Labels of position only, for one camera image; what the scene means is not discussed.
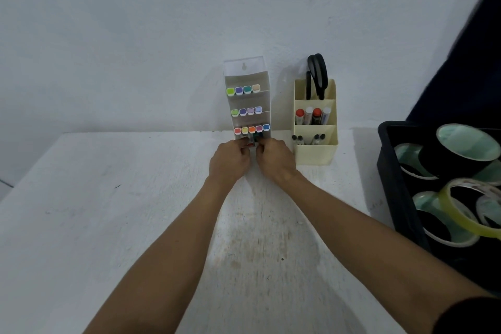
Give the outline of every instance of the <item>yellow tape roll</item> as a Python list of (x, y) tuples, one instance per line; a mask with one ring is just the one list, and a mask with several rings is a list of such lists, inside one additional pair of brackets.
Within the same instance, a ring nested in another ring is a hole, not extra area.
[(453, 203), (450, 195), (450, 189), (454, 186), (462, 186), (477, 190), (487, 197), (492, 198), (501, 205), (501, 191), (485, 182), (472, 180), (469, 178), (456, 178), (443, 187), (438, 193), (438, 200), (442, 209), (461, 227), (467, 229), (473, 234), (487, 236), (488, 238), (498, 238), (501, 240), (501, 229), (484, 226), (474, 222), (464, 215)]

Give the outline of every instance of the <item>black sleeve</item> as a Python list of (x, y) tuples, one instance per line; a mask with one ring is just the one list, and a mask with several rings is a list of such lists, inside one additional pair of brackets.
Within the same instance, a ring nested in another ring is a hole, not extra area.
[(489, 297), (467, 299), (454, 304), (440, 316), (433, 328), (433, 334), (495, 332), (499, 329), (500, 312), (499, 299)]

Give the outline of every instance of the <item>dark blue curtain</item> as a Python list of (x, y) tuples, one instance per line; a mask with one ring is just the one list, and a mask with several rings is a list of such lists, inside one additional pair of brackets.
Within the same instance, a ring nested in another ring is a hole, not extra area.
[(482, 0), (407, 120), (501, 128), (501, 0)]

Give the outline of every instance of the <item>person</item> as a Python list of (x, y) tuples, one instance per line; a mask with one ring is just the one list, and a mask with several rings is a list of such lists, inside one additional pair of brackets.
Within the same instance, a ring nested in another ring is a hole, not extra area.
[[(500, 300), (310, 183), (296, 170), (294, 155), (283, 141), (259, 143), (261, 172), (292, 198), (332, 253), (405, 331), (466, 332), (471, 325), (475, 332), (485, 332), (478, 328), (489, 321), (489, 312), (492, 320), (497, 317)], [(84, 334), (176, 331), (204, 270), (219, 210), (251, 166), (246, 144), (247, 138), (219, 145), (198, 194), (129, 269)], [(481, 311), (481, 318), (472, 318), (472, 310)]]

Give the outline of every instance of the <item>black crate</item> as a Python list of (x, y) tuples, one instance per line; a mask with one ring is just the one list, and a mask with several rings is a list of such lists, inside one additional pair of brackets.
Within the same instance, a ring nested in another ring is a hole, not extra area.
[[(501, 143), (501, 129), (482, 128), (482, 130)], [(480, 237), (480, 240), (471, 247), (454, 248), (434, 241), (423, 230), (394, 148), (406, 142), (423, 145), (431, 135), (435, 135), (435, 132), (436, 127), (424, 127), (410, 122), (384, 122), (379, 125), (378, 133), (382, 145), (377, 167), (393, 225), (398, 233), (426, 249), (481, 287), (500, 296), (501, 264), (498, 261), (501, 254), (500, 240)], [(448, 181), (443, 180), (442, 184), (445, 185)]]

